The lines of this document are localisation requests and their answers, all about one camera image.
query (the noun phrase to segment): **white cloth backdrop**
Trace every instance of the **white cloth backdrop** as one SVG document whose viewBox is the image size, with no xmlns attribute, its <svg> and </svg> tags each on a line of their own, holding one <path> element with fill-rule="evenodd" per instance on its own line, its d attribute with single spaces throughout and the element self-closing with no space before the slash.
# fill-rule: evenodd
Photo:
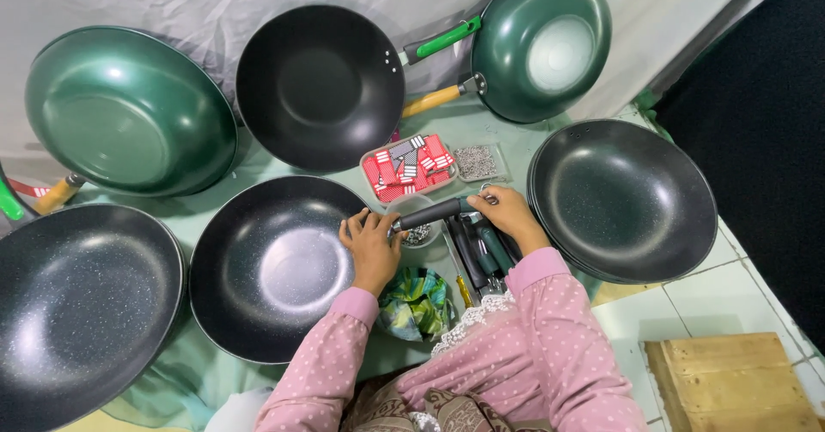
<svg viewBox="0 0 825 432">
<path fill-rule="evenodd" d="M 232 97 L 233 75 L 246 41 L 275 15 L 306 3 L 360 12 L 400 49 L 437 33 L 482 0 L 0 0 L 0 159 L 10 177 L 50 185 L 65 174 L 28 127 L 23 89 L 31 60 L 57 35 L 80 26 L 131 26 L 174 40 Z M 573 119 L 612 116 L 729 0 L 607 0 L 613 44 L 594 88 L 568 113 Z M 469 51 L 444 50 L 407 70 L 409 92 L 454 83 Z"/>
</svg>

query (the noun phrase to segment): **plastic container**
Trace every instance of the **plastic container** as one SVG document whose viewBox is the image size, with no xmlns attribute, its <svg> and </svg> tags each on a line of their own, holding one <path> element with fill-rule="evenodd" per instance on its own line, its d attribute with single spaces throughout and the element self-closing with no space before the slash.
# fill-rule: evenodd
<svg viewBox="0 0 825 432">
<path fill-rule="evenodd" d="M 424 135 L 424 134 L 416 134 L 416 135 L 412 135 L 412 136 L 407 137 L 407 138 L 405 138 L 405 139 L 401 139 L 401 140 L 400 140 L 400 141 L 398 141 L 398 142 L 393 142 L 393 143 L 391 143 L 391 144 L 386 144 L 386 145 L 384 145 L 384 146 L 383 146 L 383 147 L 381 147 L 381 148 L 378 148 L 378 149 L 375 149 L 375 150 L 371 150 L 371 151 L 368 151 L 367 153 L 364 153 L 364 156 L 362 156 L 362 157 L 361 157 L 361 161 L 359 161 L 359 162 L 358 162 L 358 168 L 359 168 L 359 170 L 361 171 L 361 174 L 364 174 L 364 180 L 366 181 L 366 183 L 367 183 L 367 184 L 370 184 L 370 179 L 366 177 L 366 173 L 364 172 L 364 160 L 366 160 L 368 156 L 374 156 L 374 155 L 376 154 L 376 152 L 379 152 L 379 151 L 382 151 L 382 150 L 388 150 L 388 149 L 391 149 L 391 148 L 395 147 L 395 146 L 396 146 L 396 145 L 398 145 L 398 144 L 402 144 L 402 143 L 404 143 L 404 142 L 406 142 L 406 141 L 409 141 L 409 140 L 411 140 L 411 139 L 413 139 L 413 138 L 415 138 L 415 137 L 418 137 L 418 135 L 420 135 L 421 137 L 426 137 L 426 135 Z M 452 157 L 453 157 L 453 159 L 455 159 L 455 156 L 453 155 L 452 150 L 450 150 L 450 149 L 449 149 L 449 147 L 447 146 L 447 144 L 446 144 L 444 141 L 441 141 L 441 144 L 444 146 L 444 150 L 446 150 L 446 151 L 449 153 L 449 156 L 452 156 Z M 430 192 L 435 192 L 435 191 L 436 191 L 436 190 L 438 190 L 439 188 L 446 187 L 446 186 L 448 186 L 449 184 L 452 184 L 452 183 L 453 183 L 453 181 L 455 181 L 455 178 L 457 178 L 457 177 L 458 177 L 458 175 L 459 175 L 459 169 L 458 169 L 458 166 L 456 165 L 456 163 L 452 163 L 452 164 L 450 164 L 450 165 L 449 165 L 449 167 L 447 168 L 447 172 L 449 173 L 449 179 L 447 179 L 447 180 L 446 180 L 446 181 L 444 181 L 443 183 L 438 183 L 438 184 L 435 184 L 435 185 L 430 185 L 430 186 L 428 186 L 428 187 L 425 187 L 425 188 L 423 188 L 423 189 L 419 190 L 419 191 L 418 191 L 418 192 L 416 192 L 416 193 L 419 193 L 419 194 L 422 194 L 422 195 L 426 195 L 426 194 L 428 194 L 428 193 L 430 193 Z M 373 190 L 373 188 L 372 188 L 372 184 L 370 184 L 370 191 L 372 192 L 373 196 L 376 198 L 376 200 L 378 201 L 378 203 L 380 203 L 381 205 L 384 205 L 384 206 L 390 205 L 390 204 L 392 204 L 393 202 L 395 202 L 396 200 L 398 200 L 398 199 L 400 199 L 400 198 L 401 198 L 401 196 L 400 196 L 399 198 L 396 198 L 396 199 L 395 199 L 395 200 L 393 200 L 392 202 L 381 202 L 381 201 L 380 201 L 380 199 L 378 198 L 378 195 L 376 195 L 376 191 L 375 191 L 375 190 Z"/>
<path fill-rule="evenodd" d="M 407 195 L 401 195 L 392 202 L 387 205 L 387 214 L 399 212 L 401 216 L 408 215 L 410 213 L 414 213 L 419 210 L 423 210 L 428 206 L 435 205 L 436 203 L 427 198 L 426 196 L 419 194 L 419 193 L 409 193 Z M 401 243 L 402 247 L 405 248 L 424 248 L 427 245 L 431 244 L 432 242 L 436 241 L 441 234 L 444 233 L 442 227 L 443 221 L 438 220 L 435 222 L 430 223 L 430 234 L 427 236 L 427 239 L 421 242 L 419 245 L 405 245 L 403 242 Z"/>
<path fill-rule="evenodd" d="M 455 153 L 458 150 L 466 149 L 469 147 L 487 147 L 490 150 L 490 156 L 492 156 L 492 162 L 496 164 L 496 174 L 489 174 L 487 176 L 481 176 L 477 178 L 466 178 L 461 175 L 461 169 L 459 168 L 459 159 L 455 156 Z M 466 183 L 472 183 L 475 181 L 480 181 L 482 179 L 490 179 L 490 178 L 504 178 L 506 180 L 511 180 L 510 178 L 510 171 L 507 169 L 507 162 L 504 161 L 504 155 L 501 154 L 501 149 L 498 147 L 498 144 L 472 144 L 467 145 L 465 147 L 460 147 L 457 149 L 452 150 L 453 158 L 455 159 L 455 170 L 458 171 L 459 179 Z"/>
</svg>

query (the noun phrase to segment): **woman's right hand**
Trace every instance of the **woman's right hand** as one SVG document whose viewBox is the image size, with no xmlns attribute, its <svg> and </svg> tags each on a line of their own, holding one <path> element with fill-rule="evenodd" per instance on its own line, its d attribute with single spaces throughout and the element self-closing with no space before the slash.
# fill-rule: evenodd
<svg viewBox="0 0 825 432">
<path fill-rule="evenodd" d="M 496 197 L 497 205 L 490 205 L 484 200 L 484 197 L 490 195 Z M 467 202 L 487 216 L 494 226 L 510 235 L 521 249 L 522 256 L 527 256 L 539 248 L 550 246 L 550 240 L 535 220 L 530 206 L 527 205 L 527 200 L 516 190 L 490 185 L 479 195 L 468 196 Z"/>
</svg>

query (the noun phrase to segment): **wooden crate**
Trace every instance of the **wooden crate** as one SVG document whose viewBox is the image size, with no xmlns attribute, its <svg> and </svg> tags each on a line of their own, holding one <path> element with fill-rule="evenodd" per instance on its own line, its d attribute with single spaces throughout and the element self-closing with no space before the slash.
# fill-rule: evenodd
<svg viewBox="0 0 825 432">
<path fill-rule="evenodd" d="M 645 342 L 673 432 L 822 432 L 774 333 Z"/>
</svg>

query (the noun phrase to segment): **frying pan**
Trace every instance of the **frying pan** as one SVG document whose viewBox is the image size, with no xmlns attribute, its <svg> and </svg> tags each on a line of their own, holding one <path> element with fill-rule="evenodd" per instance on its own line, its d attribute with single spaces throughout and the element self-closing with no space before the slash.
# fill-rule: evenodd
<svg viewBox="0 0 825 432">
<path fill-rule="evenodd" d="M 387 143 L 401 118 L 404 75 L 392 42 L 366 17 L 301 6 L 244 47 L 236 95 L 243 121 L 273 156 L 335 171 Z"/>
<path fill-rule="evenodd" d="M 80 176 L 57 184 L 38 211 L 86 179 L 137 196 L 196 193 L 227 172 L 238 144 L 232 108 L 201 67 L 125 27 L 52 40 L 31 64 L 25 97 L 37 139 Z"/>
<path fill-rule="evenodd" d="M 467 81 L 407 103 L 418 114 L 478 92 L 496 116 L 543 121 L 570 108 L 598 79 L 611 44 L 606 0 L 491 0 L 464 20 L 465 34 L 446 34 L 404 47 L 410 63 L 475 33 Z"/>
<path fill-rule="evenodd" d="M 677 279 L 714 244 L 705 176 L 674 144 L 632 123 L 583 121 L 556 132 L 536 151 L 527 186 L 551 241 L 599 279 Z"/>
<path fill-rule="evenodd" d="M 285 176 L 256 184 L 212 218 L 192 254 L 192 312 L 227 353 L 289 363 L 355 277 L 338 227 L 366 204 L 342 184 Z"/>
<path fill-rule="evenodd" d="M 159 352 L 183 295 L 183 254 L 139 210 L 80 205 L 37 217 L 0 168 L 0 423 L 41 432 L 123 392 Z"/>
</svg>

